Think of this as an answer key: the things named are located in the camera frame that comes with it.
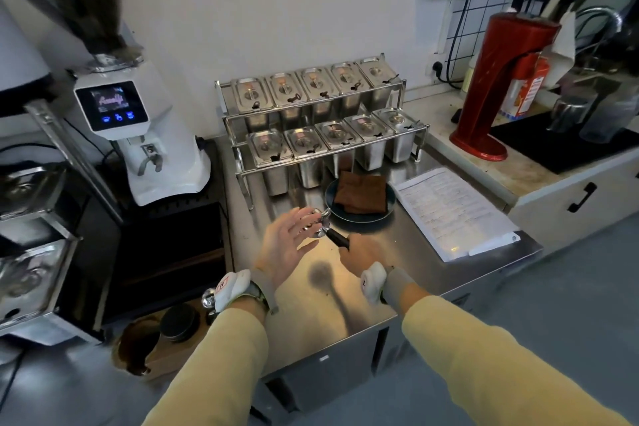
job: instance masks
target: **gray floor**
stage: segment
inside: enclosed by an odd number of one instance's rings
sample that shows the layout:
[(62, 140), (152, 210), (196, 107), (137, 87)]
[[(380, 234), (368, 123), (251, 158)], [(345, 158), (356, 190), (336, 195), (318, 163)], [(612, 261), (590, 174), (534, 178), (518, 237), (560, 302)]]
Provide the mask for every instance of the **gray floor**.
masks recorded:
[[(637, 424), (638, 251), (639, 214), (512, 277), (491, 305), (478, 311), (483, 320), (505, 327), (522, 345)], [(57, 361), (46, 363), (40, 350), (26, 356), (0, 413), (0, 426), (137, 426), (166, 388), (165, 382), (143, 384), (113, 369), (106, 347), (95, 354), (68, 343), (55, 354)], [(95, 374), (69, 374), (69, 363)], [(0, 369), (0, 391), (8, 372)], [(352, 423), (472, 422), (452, 404), (445, 383), (411, 357), (294, 422)]]

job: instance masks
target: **sheet of paper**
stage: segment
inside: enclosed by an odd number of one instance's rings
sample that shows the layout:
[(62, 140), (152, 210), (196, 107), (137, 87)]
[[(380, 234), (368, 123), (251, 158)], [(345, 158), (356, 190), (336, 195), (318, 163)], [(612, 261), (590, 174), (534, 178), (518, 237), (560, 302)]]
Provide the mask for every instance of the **sheet of paper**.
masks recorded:
[(406, 211), (445, 262), (518, 228), (470, 184), (436, 168), (395, 186)]

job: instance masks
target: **gray wristband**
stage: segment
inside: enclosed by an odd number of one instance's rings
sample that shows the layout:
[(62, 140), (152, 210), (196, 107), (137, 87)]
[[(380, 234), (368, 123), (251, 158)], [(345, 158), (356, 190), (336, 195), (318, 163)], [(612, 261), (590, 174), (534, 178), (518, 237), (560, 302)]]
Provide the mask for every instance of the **gray wristband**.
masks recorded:
[(406, 285), (415, 283), (413, 278), (401, 268), (392, 268), (381, 288), (381, 296), (397, 313), (401, 313), (399, 299)]
[(258, 268), (251, 269), (251, 281), (253, 284), (257, 285), (262, 294), (264, 295), (264, 299), (267, 302), (268, 309), (271, 312), (271, 315), (275, 315), (279, 307), (277, 306), (276, 301), (276, 290), (273, 287), (273, 283), (269, 277), (264, 273), (264, 271)]

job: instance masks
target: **long sleeve shirt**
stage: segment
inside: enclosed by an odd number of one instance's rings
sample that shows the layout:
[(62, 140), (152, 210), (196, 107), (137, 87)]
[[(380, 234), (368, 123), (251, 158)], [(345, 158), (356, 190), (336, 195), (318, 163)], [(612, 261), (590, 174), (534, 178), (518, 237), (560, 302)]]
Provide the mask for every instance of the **long sleeve shirt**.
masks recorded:
[[(415, 303), (402, 330), (446, 381), (452, 400), (479, 425), (629, 426), (506, 330), (443, 298)], [(246, 424), (267, 356), (259, 320), (244, 310), (225, 310), (143, 426)]]

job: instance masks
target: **plate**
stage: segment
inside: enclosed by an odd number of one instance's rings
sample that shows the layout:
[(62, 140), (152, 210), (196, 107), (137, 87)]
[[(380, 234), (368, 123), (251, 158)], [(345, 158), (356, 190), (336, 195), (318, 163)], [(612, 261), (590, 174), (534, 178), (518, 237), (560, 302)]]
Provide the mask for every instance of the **plate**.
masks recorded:
[(393, 188), (388, 184), (386, 184), (386, 212), (379, 212), (375, 214), (351, 214), (350, 212), (346, 212), (343, 205), (335, 203), (335, 194), (337, 193), (338, 182), (339, 180), (333, 180), (328, 185), (325, 196), (326, 206), (338, 218), (350, 223), (368, 224), (385, 219), (391, 214), (391, 212), (393, 212), (393, 208), (397, 202), (397, 197), (395, 196)]

